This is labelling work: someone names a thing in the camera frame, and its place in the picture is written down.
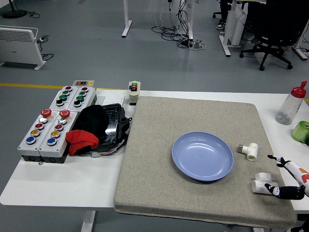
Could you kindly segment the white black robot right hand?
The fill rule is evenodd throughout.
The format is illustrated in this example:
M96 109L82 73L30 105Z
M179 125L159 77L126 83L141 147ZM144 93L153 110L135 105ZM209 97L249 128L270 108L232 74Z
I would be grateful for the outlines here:
M268 183L264 186L275 197L285 200L301 200L304 196L309 196L309 173L299 167L296 163L285 160L283 157L273 155L267 156L269 159L278 161L278 167L285 168L288 173L298 182L299 186L275 187Z

